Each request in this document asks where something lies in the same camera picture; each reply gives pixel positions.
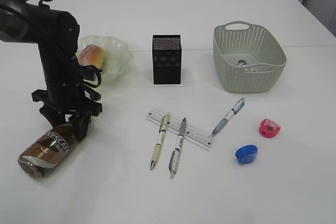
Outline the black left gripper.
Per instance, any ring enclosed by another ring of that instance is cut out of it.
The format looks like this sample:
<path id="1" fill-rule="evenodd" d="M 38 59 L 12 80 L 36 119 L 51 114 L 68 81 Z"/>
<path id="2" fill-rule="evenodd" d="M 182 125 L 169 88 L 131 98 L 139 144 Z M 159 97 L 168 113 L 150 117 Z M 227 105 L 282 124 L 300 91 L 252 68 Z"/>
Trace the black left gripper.
<path id="1" fill-rule="evenodd" d="M 92 116 L 102 113 L 101 95 L 86 85 L 57 86 L 52 84 L 47 90 L 32 93 L 34 102 L 42 102 L 40 113 L 53 127 L 65 123 L 65 115 L 70 115 L 75 136 L 79 142 L 86 138 Z"/>

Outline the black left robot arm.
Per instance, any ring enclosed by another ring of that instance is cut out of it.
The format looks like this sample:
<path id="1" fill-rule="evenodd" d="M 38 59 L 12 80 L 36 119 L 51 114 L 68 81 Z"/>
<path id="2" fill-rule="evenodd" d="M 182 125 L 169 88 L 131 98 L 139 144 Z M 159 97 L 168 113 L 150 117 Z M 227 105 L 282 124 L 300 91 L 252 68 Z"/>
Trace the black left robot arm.
<path id="1" fill-rule="evenodd" d="M 93 116 L 102 113 L 100 68 L 82 66 L 76 56 L 80 26 L 66 11 L 39 2 L 1 0 L 1 41 L 37 44 L 46 89 L 32 93 L 52 127 L 70 122 L 82 141 Z"/>

